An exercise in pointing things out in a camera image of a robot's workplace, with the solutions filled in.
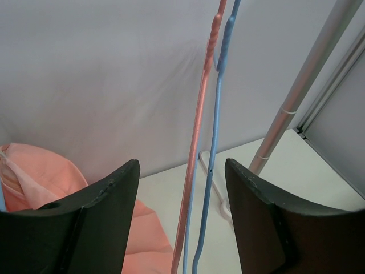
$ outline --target pink cloth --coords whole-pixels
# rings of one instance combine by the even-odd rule
[[[0,147],[0,176],[9,212],[37,209],[87,186],[77,167],[51,151],[26,144]],[[136,200],[122,274],[167,274],[173,249],[155,211]]]

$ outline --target white table surface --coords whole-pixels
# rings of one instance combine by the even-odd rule
[[[186,164],[140,180],[137,198],[155,210],[172,245],[175,244],[180,203],[183,194]],[[196,251],[206,175],[198,166],[193,211],[190,225],[189,268]],[[214,190],[211,192],[205,244],[198,268],[199,274],[240,274],[240,260],[232,226],[221,217],[220,200]],[[179,264],[182,273],[183,259]]]
[[[233,158],[248,167],[263,139],[216,155],[213,180],[226,198],[224,165]],[[209,152],[201,153],[208,166]],[[365,200],[343,180],[294,130],[287,130],[260,177],[309,201],[348,211],[365,208]]]

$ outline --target white wall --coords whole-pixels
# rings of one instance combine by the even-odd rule
[[[265,135],[335,0],[242,0],[220,150]],[[227,5],[230,13],[233,0]],[[218,0],[0,2],[0,142],[48,148],[91,182],[130,158],[142,174],[186,162]],[[365,24],[341,39],[295,126]],[[216,73],[201,148],[209,148]]]
[[[365,195],[365,54],[306,131],[315,148]]]

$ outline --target pink plastic rod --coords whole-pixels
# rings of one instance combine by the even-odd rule
[[[196,156],[198,153],[197,147],[198,147],[199,134],[200,134],[200,128],[201,128],[202,114],[203,114],[203,110],[204,110],[206,85],[208,82],[210,69],[212,68],[212,64],[213,64],[214,48],[217,43],[218,33],[219,33],[219,29],[221,27],[222,17],[223,17],[224,8],[226,6],[226,2],[227,2],[227,0],[221,0],[221,2],[220,2],[218,13],[216,14],[216,16],[214,16],[214,20],[212,23],[212,30],[210,32],[210,38],[208,41],[208,45],[206,47],[205,63],[204,63],[204,69],[203,69],[203,72],[201,75],[198,104],[197,104],[197,108],[196,108],[195,121],[194,121],[193,136],[192,136],[192,142],[190,145],[188,168],[186,169],[184,191],[182,193],[182,199],[181,199],[180,216],[179,216],[179,223],[177,225],[176,241],[175,241],[175,248],[173,251],[171,274],[177,274],[177,269],[179,267],[179,261],[180,261],[180,257],[181,257],[181,251],[183,249],[184,236],[185,236],[185,230],[186,230],[186,220],[188,218],[189,200],[190,200],[190,195],[192,192],[192,180],[193,180],[193,175],[194,175],[194,166],[196,165]]]

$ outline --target metal pole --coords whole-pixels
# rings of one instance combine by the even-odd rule
[[[363,0],[337,0],[249,170],[259,175]]]

